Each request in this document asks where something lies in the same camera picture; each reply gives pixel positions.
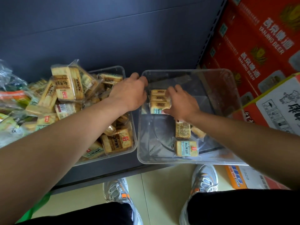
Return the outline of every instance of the sneaker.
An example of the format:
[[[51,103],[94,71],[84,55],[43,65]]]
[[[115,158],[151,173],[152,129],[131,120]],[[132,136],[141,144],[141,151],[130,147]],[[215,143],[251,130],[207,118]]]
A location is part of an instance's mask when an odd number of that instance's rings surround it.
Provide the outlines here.
[[[132,208],[132,221],[134,225],[143,225],[142,218],[129,196],[126,178],[103,183],[103,194],[107,202],[128,203]]]
[[[192,190],[189,199],[185,202],[180,217],[180,225],[189,225],[188,222],[188,202],[196,193],[209,193],[218,190],[218,175],[213,165],[198,165],[192,177]]]

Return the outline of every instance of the clear plastic bin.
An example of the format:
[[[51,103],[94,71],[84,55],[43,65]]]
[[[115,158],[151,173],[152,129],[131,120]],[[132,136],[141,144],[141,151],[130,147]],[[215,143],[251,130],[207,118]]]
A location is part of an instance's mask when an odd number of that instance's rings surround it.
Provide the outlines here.
[[[98,73],[113,73],[113,74],[123,75],[123,78],[124,79],[126,78],[125,71],[124,71],[124,68],[122,66],[113,66],[113,67],[109,67],[109,68],[98,69],[98,70],[90,71],[89,73],[95,73],[95,74],[98,74]],[[135,128],[134,128],[132,112],[129,112],[129,121],[131,123],[132,135],[133,135],[132,136],[133,137],[133,146],[132,147],[128,148],[128,150],[126,150],[126,151],[111,154],[111,155],[104,155],[104,156],[98,157],[96,159],[82,160],[83,158],[81,158],[75,164],[75,166],[82,165],[82,164],[85,164],[85,163],[91,163],[91,162],[95,162],[95,161],[98,161],[98,160],[103,160],[103,159],[107,159],[107,158],[111,158],[111,157],[124,155],[124,154],[133,152],[137,148],[137,133],[135,132]]]
[[[144,164],[158,163],[245,163],[214,139],[199,139],[193,133],[190,141],[197,142],[197,157],[179,157],[175,154],[175,120],[170,115],[150,114],[149,95],[152,89],[167,89],[179,84],[196,98],[202,111],[224,117],[241,109],[233,74],[227,69],[203,70],[147,70],[148,99],[139,114],[137,157]]]

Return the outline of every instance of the hand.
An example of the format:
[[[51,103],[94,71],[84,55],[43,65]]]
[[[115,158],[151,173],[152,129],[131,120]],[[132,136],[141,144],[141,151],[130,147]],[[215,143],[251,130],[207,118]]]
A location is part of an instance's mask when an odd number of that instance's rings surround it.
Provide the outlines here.
[[[137,72],[112,87],[109,98],[120,103],[126,112],[138,109],[147,99],[145,87],[148,85],[146,77],[140,77]]]
[[[166,91],[166,97],[171,97],[172,106],[170,109],[164,109],[163,112],[177,120],[189,122],[194,114],[200,113],[196,99],[180,85],[175,85],[175,88],[170,86]]]

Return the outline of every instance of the tiled floor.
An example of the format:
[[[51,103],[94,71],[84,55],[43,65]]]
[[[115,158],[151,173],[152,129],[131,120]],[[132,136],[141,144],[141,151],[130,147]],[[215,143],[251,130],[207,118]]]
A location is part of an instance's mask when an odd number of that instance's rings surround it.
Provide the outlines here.
[[[144,225],[179,224],[178,218],[189,197],[195,165],[183,164],[127,177],[129,193]],[[224,166],[215,166],[219,191],[231,190]],[[59,215],[105,203],[102,184],[51,196],[33,217]]]

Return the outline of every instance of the black pants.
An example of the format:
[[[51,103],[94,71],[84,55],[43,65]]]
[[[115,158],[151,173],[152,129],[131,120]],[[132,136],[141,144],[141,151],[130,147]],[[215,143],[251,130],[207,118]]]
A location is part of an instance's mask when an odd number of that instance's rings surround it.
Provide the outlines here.
[[[197,193],[187,205],[188,220],[196,224],[278,224],[297,221],[299,192],[291,190],[232,190]],[[27,224],[133,224],[129,204],[111,202],[58,216],[25,221]]]

